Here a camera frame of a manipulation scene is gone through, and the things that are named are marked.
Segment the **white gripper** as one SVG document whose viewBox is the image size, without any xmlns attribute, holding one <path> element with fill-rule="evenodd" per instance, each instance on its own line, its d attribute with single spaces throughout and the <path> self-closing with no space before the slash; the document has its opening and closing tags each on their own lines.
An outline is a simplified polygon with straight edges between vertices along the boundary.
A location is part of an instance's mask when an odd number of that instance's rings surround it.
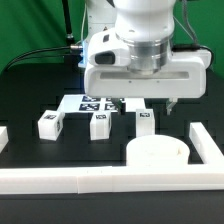
<svg viewBox="0 0 224 224">
<path fill-rule="evenodd" d="M 150 75 L 128 71 L 126 67 L 93 66 L 84 75 L 85 93 L 105 98 L 165 98 L 171 114 L 177 98 L 200 98 L 206 90 L 206 69 L 211 62 L 208 50 L 174 52 L 161 69 Z M 118 114 L 122 102 L 113 99 Z"/>
</svg>

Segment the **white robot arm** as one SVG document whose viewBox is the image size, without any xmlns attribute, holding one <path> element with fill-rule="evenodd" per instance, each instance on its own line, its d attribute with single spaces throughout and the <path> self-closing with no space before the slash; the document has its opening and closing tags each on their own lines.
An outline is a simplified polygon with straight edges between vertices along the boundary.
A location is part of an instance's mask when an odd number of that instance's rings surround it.
<svg viewBox="0 0 224 224">
<path fill-rule="evenodd" d="M 113 0 L 115 26 L 94 34 L 84 75 L 90 97 L 165 99 L 171 110 L 180 98 L 206 90 L 212 54 L 200 47 L 174 52 L 176 0 Z"/>
</svg>

